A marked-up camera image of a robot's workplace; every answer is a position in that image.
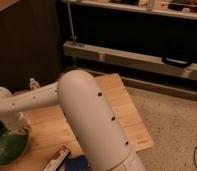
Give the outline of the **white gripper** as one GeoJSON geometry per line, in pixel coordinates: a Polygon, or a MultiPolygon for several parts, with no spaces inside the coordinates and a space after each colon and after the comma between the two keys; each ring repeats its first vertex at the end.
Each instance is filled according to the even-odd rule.
{"type": "Polygon", "coordinates": [[[23,112],[10,113],[8,115],[0,116],[0,121],[4,127],[9,131],[29,130],[29,118],[23,112]]]}

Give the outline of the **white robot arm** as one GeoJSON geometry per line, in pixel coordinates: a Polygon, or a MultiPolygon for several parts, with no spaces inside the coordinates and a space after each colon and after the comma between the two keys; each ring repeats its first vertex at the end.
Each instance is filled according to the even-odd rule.
{"type": "Polygon", "coordinates": [[[58,105],[93,171],[146,171],[90,73],[72,70],[57,82],[0,98],[0,116],[58,105]]]}

